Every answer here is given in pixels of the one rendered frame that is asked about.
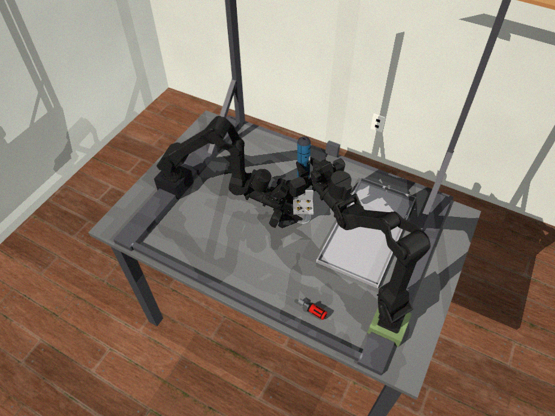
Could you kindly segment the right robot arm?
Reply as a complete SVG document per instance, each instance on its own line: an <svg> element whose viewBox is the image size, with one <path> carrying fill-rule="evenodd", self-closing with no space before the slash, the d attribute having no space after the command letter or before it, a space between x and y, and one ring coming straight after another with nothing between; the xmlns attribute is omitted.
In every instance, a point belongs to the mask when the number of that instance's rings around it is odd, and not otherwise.
<svg viewBox="0 0 555 416"><path fill-rule="evenodd" d="M232 144L226 143L223 139L229 134ZM175 183L184 173L181 165L185 162L188 155L206 144L216 144L217 147L225 149L231 157L231 179L229 190L234 195L244 195L246 200L249 198L261 202L269 182L272 178L271 173L266 169L253 169L252 173L245 172L244 141L239 137L237 130L225 117L215 117L209 125L182 143L171 144L157 168L163 171L161 178ZM159 164L160 163L160 164ZM289 186L287 181L279 178L276 188L271 187L271 194L268 198L279 204L280 199L287 195Z"/></svg>

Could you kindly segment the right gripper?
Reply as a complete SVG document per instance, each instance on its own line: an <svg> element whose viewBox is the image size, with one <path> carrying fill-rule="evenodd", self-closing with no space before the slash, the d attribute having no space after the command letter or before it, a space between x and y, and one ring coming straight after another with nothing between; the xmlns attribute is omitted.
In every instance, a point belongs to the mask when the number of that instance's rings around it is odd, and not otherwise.
<svg viewBox="0 0 555 416"><path fill-rule="evenodd" d="M267 195L271 194L271 193L272 193L272 190L267 188L266 192L263 196L263 199L261 200L261 203L263 203L264 207L267 205L267 206L270 206L270 207L274 208L273 209L274 213L273 213L273 215L270 219L270 222L269 222L271 227L276 228L278 222L281 222L281 221L290 221L290 220L300 221L300 220L302 220L302 218L299 217L298 215L294 215L293 213L289 212L287 210L287 208L285 208L285 210L282 209L283 205L285 203L285 200L287 200L287 203L293 204L293 196L289 193L289 190L287 192L287 195L284 198L282 198L282 201L280 199L279 204L276 204L276 203L272 202L268 198Z"/></svg>

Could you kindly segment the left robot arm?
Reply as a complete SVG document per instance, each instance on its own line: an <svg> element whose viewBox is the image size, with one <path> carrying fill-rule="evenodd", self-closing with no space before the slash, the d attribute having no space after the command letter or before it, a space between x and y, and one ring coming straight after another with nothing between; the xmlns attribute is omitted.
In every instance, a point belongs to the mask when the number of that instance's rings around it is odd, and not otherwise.
<svg viewBox="0 0 555 416"><path fill-rule="evenodd" d="M352 190L350 174L344 171L333 173L333 165L327 160L314 164L310 177L319 187L326 188L326 184L330 182L324 201L334 212L334 217L341 228L352 230L364 227L381 230L385 234L388 248L393 251L397 261L390 284L388 282L380 287L377 294L380 313L378 325L397 334L405 315L413 310L406 288L417 261L431 247L429 237L417 224L403 219L397 212L364 210L357 194L350 194ZM353 205L347 207L353 202ZM395 241L391 230L396 227L410 234Z"/></svg>

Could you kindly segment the blue electric nut driver barrel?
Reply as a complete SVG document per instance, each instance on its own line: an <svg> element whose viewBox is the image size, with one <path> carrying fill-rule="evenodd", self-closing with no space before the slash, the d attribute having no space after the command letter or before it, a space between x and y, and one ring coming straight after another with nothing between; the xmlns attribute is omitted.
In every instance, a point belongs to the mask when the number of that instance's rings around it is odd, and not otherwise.
<svg viewBox="0 0 555 416"><path fill-rule="evenodd" d="M297 141L297 161L305 171L308 171L308 178L310 178L310 144L308 137L300 137Z"/></svg>

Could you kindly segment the white shallow rectangular tray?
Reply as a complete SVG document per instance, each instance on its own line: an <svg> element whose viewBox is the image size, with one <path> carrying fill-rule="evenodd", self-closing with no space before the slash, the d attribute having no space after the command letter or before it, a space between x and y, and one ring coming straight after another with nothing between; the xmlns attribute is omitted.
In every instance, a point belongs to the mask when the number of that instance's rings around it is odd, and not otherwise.
<svg viewBox="0 0 555 416"><path fill-rule="evenodd" d="M397 212L408 218L416 197L360 178L354 192L365 210ZM378 288L393 252L381 230L333 228L316 263Z"/></svg>

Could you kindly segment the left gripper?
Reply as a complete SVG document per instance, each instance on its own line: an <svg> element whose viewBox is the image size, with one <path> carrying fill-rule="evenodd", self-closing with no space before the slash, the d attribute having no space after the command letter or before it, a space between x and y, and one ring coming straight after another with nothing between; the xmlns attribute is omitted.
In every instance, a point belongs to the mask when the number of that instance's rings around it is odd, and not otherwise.
<svg viewBox="0 0 555 416"><path fill-rule="evenodd" d="M310 157L310 163L312 166L318 162L320 161ZM308 178L308 171L305 171L298 161L296 161L296 165L297 165L299 177L293 179L290 182L289 193L293 197L298 197L299 195L304 194L305 190L309 186L312 186L313 191L317 191L317 193L320 195L320 199L323 200L324 195L329 191L330 182L326 184L327 185L326 188L319 187L311 180L311 178ZM344 171L344 167L345 167L345 162L341 158L333 161L333 172Z"/></svg>

